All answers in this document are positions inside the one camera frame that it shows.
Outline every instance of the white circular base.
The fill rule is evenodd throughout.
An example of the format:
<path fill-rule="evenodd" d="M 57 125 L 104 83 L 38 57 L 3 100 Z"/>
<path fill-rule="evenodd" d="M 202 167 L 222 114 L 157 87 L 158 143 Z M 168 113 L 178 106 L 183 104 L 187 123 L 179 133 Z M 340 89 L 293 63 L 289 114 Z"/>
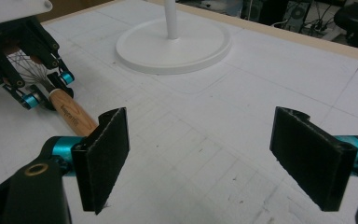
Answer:
<path fill-rule="evenodd" d="M 183 74 L 211 66 L 229 52 L 227 29 L 196 18 L 177 20 L 179 38 L 168 39 L 165 20 L 138 25 L 120 37 L 119 60 L 147 74 Z"/>

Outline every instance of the white tabletop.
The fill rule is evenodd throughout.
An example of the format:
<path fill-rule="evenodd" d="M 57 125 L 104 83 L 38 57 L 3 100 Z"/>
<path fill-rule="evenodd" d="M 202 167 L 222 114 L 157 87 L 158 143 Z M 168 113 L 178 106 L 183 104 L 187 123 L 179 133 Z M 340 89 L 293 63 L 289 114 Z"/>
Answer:
<path fill-rule="evenodd" d="M 357 177 L 339 212 L 321 212 L 269 141 L 276 106 L 333 135 L 358 134 L 358 60 L 222 23 L 233 46 L 209 68 L 156 76 L 120 65 L 118 38 L 163 16 L 162 6 L 126 0 L 45 25 L 76 77 L 76 100 L 94 118 L 128 108 L 131 152 L 109 206 L 97 217 L 83 212 L 76 179 L 63 179 L 74 223 L 354 223 Z M 0 183 L 55 135 L 74 133 L 0 88 Z"/>

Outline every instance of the wooden handle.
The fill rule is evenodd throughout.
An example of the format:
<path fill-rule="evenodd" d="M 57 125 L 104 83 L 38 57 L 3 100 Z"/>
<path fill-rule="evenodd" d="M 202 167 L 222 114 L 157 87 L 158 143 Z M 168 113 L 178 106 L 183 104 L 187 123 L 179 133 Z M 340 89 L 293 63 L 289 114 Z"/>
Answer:
<path fill-rule="evenodd" d="M 97 123 L 65 91 L 52 91 L 49 100 L 78 136 L 89 136 L 97 128 Z"/>

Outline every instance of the white pole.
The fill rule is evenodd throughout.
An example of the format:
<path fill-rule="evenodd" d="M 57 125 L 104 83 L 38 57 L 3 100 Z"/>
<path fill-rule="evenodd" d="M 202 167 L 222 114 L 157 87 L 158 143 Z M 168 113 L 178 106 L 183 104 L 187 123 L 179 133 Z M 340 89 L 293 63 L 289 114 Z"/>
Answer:
<path fill-rule="evenodd" d="M 167 20 L 168 38 L 171 40 L 178 38 L 178 25 L 176 20 L 175 0 L 165 0 L 165 19 Z"/>

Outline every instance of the robotic hand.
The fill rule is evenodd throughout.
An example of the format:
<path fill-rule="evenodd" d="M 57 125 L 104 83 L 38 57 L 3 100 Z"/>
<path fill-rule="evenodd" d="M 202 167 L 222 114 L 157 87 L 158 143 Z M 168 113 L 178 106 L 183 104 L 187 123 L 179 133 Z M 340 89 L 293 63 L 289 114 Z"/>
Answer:
<path fill-rule="evenodd" d="M 270 149 L 322 211 L 339 210 L 350 176 L 358 176 L 358 135 L 330 135 L 309 115 L 277 107 Z"/>
<path fill-rule="evenodd" d="M 28 88 L 29 93 L 21 90 L 26 83 L 7 58 L 20 49 L 47 69 L 58 69 L 58 73 L 48 75 L 49 81 L 55 88 L 74 96 L 66 85 L 75 78 L 58 53 L 60 46 L 34 16 L 51 9 L 52 4 L 45 0 L 0 0 L 0 85 L 27 109 L 38 104 L 49 109 L 53 106 L 36 85 Z"/>
<path fill-rule="evenodd" d="M 0 223 L 72 223 L 62 185 L 75 175 L 84 211 L 98 215 L 130 151 L 126 108 L 99 117 L 90 136 L 55 136 L 39 156 L 0 184 Z"/>

